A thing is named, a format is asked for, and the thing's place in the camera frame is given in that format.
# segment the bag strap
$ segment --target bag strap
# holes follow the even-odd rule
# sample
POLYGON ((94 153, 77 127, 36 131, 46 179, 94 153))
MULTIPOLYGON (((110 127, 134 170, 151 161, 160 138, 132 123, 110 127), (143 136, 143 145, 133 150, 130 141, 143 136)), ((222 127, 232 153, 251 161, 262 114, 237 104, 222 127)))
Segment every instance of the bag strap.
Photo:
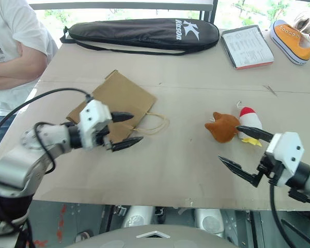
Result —
POLYGON ((63 36, 60 38, 60 41, 62 43, 75 43, 77 45, 80 45, 81 47, 87 48, 87 49, 91 49, 91 50, 95 50, 95 51, 112 51, 112 52, 120 52, 120 53, 132 53, 132 54, 146 54, 146 55, 173 55, 173 56, 181 56, 181 55, 185 55, 185 54, 189 54, 189 53, 195 53, 198 52, 198 49, 190 49, 190 50, 186 50, 183 51, 181 53, 160 53, 160 52, 146 52, 146 51, 129 51, 129 50, 118 50, 118 49, 107 49, 107 48, 101 48, 99 46, 95 46, 95 45, 90 45, 90 44, 85 44, 82 43, 80 41, 74 40, 74 39, 67 39, 66 38, 66 33, 69 31, 69 29, 67 27, 64 27, 63 29, 63 36))

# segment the notebook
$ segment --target notebook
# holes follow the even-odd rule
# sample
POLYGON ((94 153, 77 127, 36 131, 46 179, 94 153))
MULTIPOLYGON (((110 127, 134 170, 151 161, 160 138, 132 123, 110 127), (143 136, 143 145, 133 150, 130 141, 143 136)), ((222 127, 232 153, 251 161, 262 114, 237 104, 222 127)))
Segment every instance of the notebook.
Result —
POLYGON ((247 69, 273 63, 273 54, 258 25, 222 32, 222 43, 236 69, 247 69))

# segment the white plush rocket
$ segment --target white plush rocket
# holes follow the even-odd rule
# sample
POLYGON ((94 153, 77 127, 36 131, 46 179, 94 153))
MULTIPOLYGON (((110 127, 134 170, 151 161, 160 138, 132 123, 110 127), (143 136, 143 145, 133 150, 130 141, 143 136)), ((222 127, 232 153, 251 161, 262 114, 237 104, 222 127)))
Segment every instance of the white plush rocket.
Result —
MULTIPOLYGON (((240 125, 252 127, 252 128, 259 128, 262 129, 262 123, 260 122, 257 114, 255 111, 250 107, 244 107, 240 112, 239 117, 240 125)), ((259 140, 252 138, 243 132, 238 132, 238 137, 242 139, 243 142, 251 143, 253 145, 262 146, 259 140)))

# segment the floor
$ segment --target floor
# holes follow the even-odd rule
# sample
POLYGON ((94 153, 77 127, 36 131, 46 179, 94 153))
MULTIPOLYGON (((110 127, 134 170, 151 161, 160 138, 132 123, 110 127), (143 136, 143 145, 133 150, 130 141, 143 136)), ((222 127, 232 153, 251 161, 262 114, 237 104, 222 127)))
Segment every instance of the floor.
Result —
MULTIPOLYGON (((65 247, 74 242, 76 234, 85 230, 93 234, 105 232, 110 207, 57 203, 34 200, 30 207, 34 241, 37 247, 65 247)), ((165 224, 194 227, 193 209, 181 215, 178 209, 165 208, 165 224)), ((221 210, 225 226, 225 238, 241 248, 288 247, 274 225, 270 211, 221 210)), ((310 220, 297 212, 281 212, 285 218, 310 236, 310 220)), ((122 216, 113 215, 110 230, 118 229, 122 216)), ((309 248, 304 240, 287 230, 297 247, 309 248)))

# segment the yellow sneaker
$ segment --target yellow sneaker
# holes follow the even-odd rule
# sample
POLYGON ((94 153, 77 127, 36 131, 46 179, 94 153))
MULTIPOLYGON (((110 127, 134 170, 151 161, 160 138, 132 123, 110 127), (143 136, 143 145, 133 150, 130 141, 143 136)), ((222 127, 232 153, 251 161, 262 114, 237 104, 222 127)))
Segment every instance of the yellow sneaker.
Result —
POLYGON ((297 65, 304 65, 310 59, 310 37, 291 27, 283 20, 271 26, 274 43, 297 65))

